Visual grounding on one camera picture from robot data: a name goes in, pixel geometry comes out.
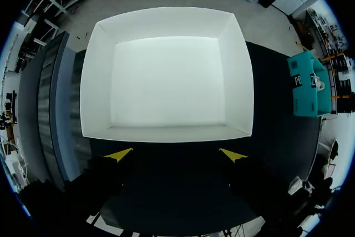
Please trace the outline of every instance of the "white object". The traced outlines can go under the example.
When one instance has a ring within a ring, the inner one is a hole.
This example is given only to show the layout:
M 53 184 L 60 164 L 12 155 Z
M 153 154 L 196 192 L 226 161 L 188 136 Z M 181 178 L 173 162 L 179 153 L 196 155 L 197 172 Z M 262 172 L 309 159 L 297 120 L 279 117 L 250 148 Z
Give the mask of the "white object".
M 83 136 L 196 142 L 250 136 L 253 76 L 232 13 L 152 8 L 98 22 L 80 85 Z
M 293 195 L 295 192 L 302 188 L 302 180 L 299 176 L 296 176 L 293 181 L 291 181 L 290 186 L 288 187 L 289 195 Z
M 316 87 L 317 87 L 317 91 L 321 91 L 325 88 L 325 84 L 321 81 L 320 77 L 315 76 L 316 78 Z

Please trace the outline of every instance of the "desk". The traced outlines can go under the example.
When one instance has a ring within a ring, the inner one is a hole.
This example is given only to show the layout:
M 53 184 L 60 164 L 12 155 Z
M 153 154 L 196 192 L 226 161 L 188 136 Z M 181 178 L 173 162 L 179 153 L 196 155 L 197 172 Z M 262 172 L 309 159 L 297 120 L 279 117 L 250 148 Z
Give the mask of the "desk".
M 130 179 L 102 212 L 108 224 L 140 233 L 192 236 L 256 218 L 247 203 L 229 191 L 216 160 L 218 148 L 261 158 L 285 181 L 285 190 L 295 176 L 308 177 L 321 119 L 293 116 L 286 55 L 249 42 L 247 47 L 255 95 L 251 137 L 173 144 L 90 140 L 93 155 L 135 148 Z

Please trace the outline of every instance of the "black mat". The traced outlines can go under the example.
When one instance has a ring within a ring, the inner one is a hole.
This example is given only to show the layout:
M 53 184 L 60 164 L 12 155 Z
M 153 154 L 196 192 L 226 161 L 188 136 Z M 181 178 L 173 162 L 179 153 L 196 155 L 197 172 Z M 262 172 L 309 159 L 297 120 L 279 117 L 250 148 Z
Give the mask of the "black mat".
M 213 233 L 254 219 L 230 193 L 218 148 L 264 160 L 277 177 L 307 178 L 316 153 L 319 118 L 292 115 L 287 56 L 247 43 L 254 79 L 252 137 L 200 143 L 152 144 L 91 139 L 93 155 L 135 148 L 136 166 L 108 206 L 123 229 L 167 236 Z

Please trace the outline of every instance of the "gray floor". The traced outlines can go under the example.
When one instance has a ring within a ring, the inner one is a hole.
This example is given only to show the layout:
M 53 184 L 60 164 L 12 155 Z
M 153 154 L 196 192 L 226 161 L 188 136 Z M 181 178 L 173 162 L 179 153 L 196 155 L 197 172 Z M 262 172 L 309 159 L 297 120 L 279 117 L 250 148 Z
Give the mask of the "gray floor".
M 302 52 L 295 44 L 299 38 L 286 16 L 273 6 L 265 9 L 245 0 L 82 0 L 75 13 L 62 16 L 58 25 L 70 33 L 68 46 L 76 52 L 87 48 L 91 32 L 97 21 L 145 8 L 190 6 L 219 9 L 235 14 L 246 41 L 273 49 L 288 56 Z M 245 236 L 254 236 L 263 224 L 262 218 L 244 224 Z M 121 230 L 108 226 L 100 219 L 99 228 L 119 234 Z

